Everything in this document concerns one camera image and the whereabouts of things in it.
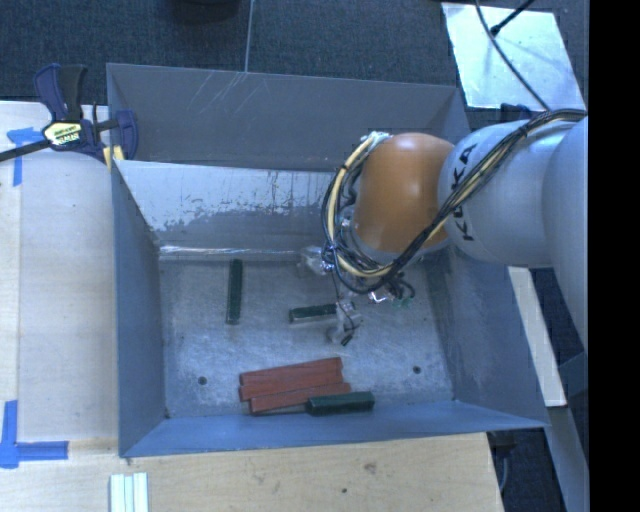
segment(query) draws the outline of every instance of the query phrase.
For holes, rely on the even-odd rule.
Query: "blue clamp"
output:
[[[133,111],[119,110],[115,119],[98,123],[96,107],[93,123],[83,119],[80,91],[87,68],[49,64],[35,74],[34,85],[40,102],[51,113],[51,124],[42,133],[54,151],[74,151],[105,163],[105,144],[100,132],[118,128],[119,144],[125,158],[133,158],[138,148],[138,130]]]

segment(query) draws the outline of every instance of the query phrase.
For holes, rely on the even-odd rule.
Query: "green bar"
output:
[[[370,391],[355,391],[341,395],[309,398],[305,404],[305,410],[311,416],[327,416],[329,414],[370,411],[375,403],[376,399]]]
[[[321,320],[336,314],[335,304],[323,304],[322,306],[308,306],[289,310],[289,322],[298,324]]]
[[[242,260],[231,260],[229,265],[229,288],[227,293],[227,323],[240,323],[240,305],[242,303]]]

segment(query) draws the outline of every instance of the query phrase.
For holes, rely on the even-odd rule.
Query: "black cable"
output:
[[[495,37],[493,37],[493,34],[491,33],[491,29],[489,28],[487,21],[484,19],[484,15],[482,14],[482,10],[480,9],[480,0],[475,0],[475,4],[476,4],[476,11],[478,13],[478,18],[480,18],[480,23],[482,24],[484,31],[487,33],[487,36],[489,37],[491,43],[493,43],[493,46],[495,47],[496,51],[500,54],[500,57],[502,57],[502,60],[504,61],[504,63],[507,66],[509,66],[509,69],[511,69],[511,72],[516,76],[518,80],[520,80],[520,83],[525,86],[525,88],[532,94],[532,96],[536,99],[536,101],[540,103],[542,108],[544,108],[544,110],[550,110],[549,105],[547,105],[547,103],[538,95],[538,93],[536,93],[533,87],[531,87],[531,84],[529,84],[529,82],[527,82],[527,80],[525,80],[525,78],[518,72],[518,70],[509,60],[509,58],[502,51],[502,48],[497,43]]]
[[[493,35],[493,37],[496,37],[504,27],[506,27],[509,23],[511,23],[511,21],[514,18],[519,16],[521,12],[523,12],[527,7],[529,7],[535,1],[536,0],[527,0],[515,11],[509,14],[509,16],[503,19],[500,23],[496,23],[493,27],[491,27],[491,34]]]

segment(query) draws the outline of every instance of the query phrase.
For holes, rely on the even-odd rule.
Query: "bin floor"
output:
[[[245,262],[240,322],[225,322],[229,263],[160,263],[166,406],[171,417],[246,413],[239,374],[340,356],[354,391],[377,403],[453,398],[436,331],[425,272],[407,272],[416,288],[408,307],[353,299],[363,322],[343,347],[327,340],[327,325],[289,323],[291,308],[329,304],[330,276],[303,275],[292,262]]]

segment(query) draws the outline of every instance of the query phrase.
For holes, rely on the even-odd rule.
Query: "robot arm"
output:
[[[586,114],[542,113],[450,143],[372,133],[323,205],[323,259],[354,293],[402,290],[402,269],[453,243],[471,257],[553,267],[586,338]]]

